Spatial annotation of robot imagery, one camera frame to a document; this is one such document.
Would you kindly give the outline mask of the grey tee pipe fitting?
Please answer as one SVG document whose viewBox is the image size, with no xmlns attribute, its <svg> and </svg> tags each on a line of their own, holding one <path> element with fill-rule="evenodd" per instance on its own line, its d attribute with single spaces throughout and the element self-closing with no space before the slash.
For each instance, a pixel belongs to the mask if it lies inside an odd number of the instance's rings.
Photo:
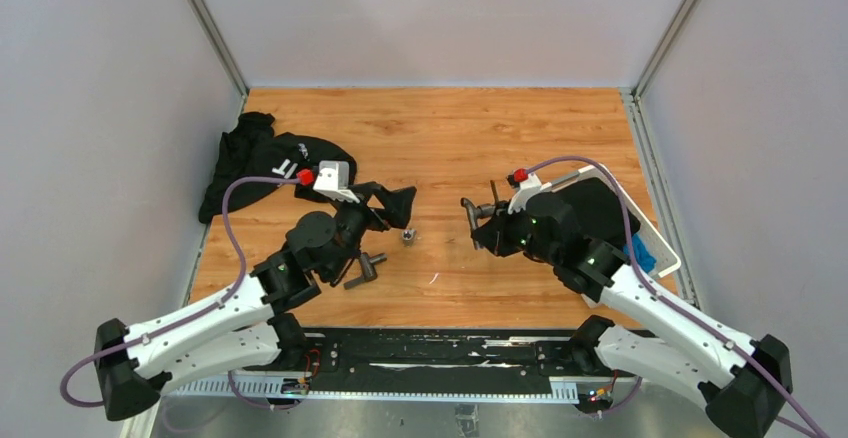
<svg viewBox="0 0 848 438">
<path fill-rule="evenodd" d="M 416 243 L 418 232 L 414 228 L 407 228 L 402 231 L 401 239 L 405 247 L 411 247 Z"/>
</svg>

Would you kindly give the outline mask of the grey faucet with lever handle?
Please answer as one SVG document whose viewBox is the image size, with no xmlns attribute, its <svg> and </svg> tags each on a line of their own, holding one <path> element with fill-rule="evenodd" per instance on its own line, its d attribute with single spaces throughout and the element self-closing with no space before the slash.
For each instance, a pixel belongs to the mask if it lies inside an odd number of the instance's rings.
<svg viewBox="0 0 848 438">
<path fill-rule="evenodd" d="M 508 202 L 501 200 L 498 195 L 497 186 L 494 180 L 489 181 L 490 190 L 493 196 L 491 204 L 475 205 L 470 199 L 462 197 L 460 205 L 464 208 L 469 223 L 471 233 L 474 233 L 479 227 L 481 219 L 488 219 L 503 213 L 506 210 Z"/>
</svg>

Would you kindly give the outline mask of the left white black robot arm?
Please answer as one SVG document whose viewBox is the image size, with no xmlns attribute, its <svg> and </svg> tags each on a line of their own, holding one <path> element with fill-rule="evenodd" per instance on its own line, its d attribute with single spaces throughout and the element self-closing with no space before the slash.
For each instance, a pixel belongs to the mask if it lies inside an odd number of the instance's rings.
<svg viewBox="0 0 848 438">
<path fill-rule="evenodd" d="M 220 291 L 145 322 L 114 318 L 97 328 L 94 367 L 108 420 L 134 417 L 207 376 L 273 363 L 291 371 L 305 362 L 294 309 L 321 284 L 342 281 L 367 232 L 405 228 L 417 189 L 366 182 L 330 194 L 332 213 L 303 215 L 278 251 Z"/>
</svg>

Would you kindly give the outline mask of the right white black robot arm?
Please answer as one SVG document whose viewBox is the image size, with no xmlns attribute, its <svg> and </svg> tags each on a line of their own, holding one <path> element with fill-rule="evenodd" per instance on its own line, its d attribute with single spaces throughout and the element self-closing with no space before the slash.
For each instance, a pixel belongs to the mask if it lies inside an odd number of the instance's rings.
<svg viewBox="0 0 848 438">
<path fill-rule="evenodd" d="M 495 256 L 550 266 L 567 289 L 653 333 L 643 339 L 591 316 L 571 348 L 580 372 L 607 367 L 646 378 L 694 403 L 729 437 L 765 436 L 788 403 L 792 372 L 781 340 L 753 338 L 662 290 L 621 247 L 586 230 L 561 195 L 543 192 L 517 210 L 499 202 L 471 237 Z"/>
</svg>

